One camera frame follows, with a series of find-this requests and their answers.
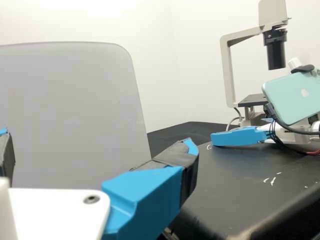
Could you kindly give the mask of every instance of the black cylinder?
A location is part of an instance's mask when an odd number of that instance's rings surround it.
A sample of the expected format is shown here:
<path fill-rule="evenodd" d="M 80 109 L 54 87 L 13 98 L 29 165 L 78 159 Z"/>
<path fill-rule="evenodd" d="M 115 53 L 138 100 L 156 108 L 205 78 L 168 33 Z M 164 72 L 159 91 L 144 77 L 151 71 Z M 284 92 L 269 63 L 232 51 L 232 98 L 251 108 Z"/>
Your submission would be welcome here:
<path fill-rule="evenodd" d="M 283 28 L 272 29 L 264 32 L 263 38 L 267 51 L 269 70 L 285 68 L 285 42 L 287 41 L 287 31 Z"/>

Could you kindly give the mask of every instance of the white wall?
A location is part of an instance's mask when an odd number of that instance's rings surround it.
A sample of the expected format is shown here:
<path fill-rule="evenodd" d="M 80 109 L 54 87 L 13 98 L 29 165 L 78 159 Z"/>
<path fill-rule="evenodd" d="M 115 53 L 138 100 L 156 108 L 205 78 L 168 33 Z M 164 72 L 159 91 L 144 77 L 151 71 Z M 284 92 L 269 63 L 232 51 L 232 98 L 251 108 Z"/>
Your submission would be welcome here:
<path fill-rule="evenodd" d="M 148 132 L 184 122 L 167 0 L 2 0 L 0 44 L 117 43 L 131 54 Z"/>
<path fill-rule="evenodd" d="M 287 60 L 318 64 L 320 1 L 287 0 Z M 258 0 L 7 0 L 0 44 L 101 41 L 125 47 L 148 132 L 186 121 L 226 123 L 220 37 L 258 25 Z M 262 36 L 232 48 L 236 95 L 259 93 L 268 71 Z"/>
<path fill-rule="evenodd" d="M 172 0 L 173 30 L 179 76 L 187 100 L 189 121 L 226 123 L 237 116 L 225 103 L 220 37 L 258 26 L 259 0 Z M 303 64 L 319 65 L 320 1 L 287 0 L 292 20 L 287 26 L 287 61 L 299 57 Z M 286 75 L 289 68 L 268 71 L 263 37 L 256 36 L 231 48 L 236 97 L 260 93 L 264 82 Z"/>

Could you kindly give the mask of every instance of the white scratch mark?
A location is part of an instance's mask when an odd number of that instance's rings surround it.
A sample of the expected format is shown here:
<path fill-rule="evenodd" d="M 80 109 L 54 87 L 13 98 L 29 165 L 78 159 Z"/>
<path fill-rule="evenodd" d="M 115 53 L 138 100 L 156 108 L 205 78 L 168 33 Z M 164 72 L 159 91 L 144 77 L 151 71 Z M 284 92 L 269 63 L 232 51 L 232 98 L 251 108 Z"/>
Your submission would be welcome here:
<path fill-rule="evenodd" d="M 270 182 L 270 184 L 271 184 L 272 187 L 274 186 L 275 180 L 276 180 L 276 177 L 274 177 L 274 178 L 272 179 L 272 181 Z"/>

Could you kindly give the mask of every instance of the apple logo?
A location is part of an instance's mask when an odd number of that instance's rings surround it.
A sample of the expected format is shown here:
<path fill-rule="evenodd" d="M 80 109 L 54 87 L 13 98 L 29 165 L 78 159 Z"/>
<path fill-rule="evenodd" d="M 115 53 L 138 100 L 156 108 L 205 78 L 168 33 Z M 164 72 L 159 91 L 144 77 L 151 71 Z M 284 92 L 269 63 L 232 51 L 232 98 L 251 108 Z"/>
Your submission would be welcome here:
<path fill-rule="evenodd" d="M 301 89 L 301 95 L 306 98 L 309 96 L 309 92 L 307 90 L 305 90 L 304 88 Z"/>

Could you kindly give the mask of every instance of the screw hole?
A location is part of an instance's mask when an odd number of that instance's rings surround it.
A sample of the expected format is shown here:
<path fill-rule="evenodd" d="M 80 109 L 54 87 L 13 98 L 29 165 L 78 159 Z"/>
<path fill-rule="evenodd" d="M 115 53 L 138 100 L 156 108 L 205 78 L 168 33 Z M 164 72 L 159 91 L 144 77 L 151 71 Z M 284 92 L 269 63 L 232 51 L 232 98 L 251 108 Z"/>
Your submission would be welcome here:
<path fill-rule="evenodd" d="M 95 204 L 97 203 L 98 201 L 100 200 L 100 197 L 97 196 L 97 195 L 90 195 L 90 196 L 87 196 L 83 202 L 85 204 Z"/>

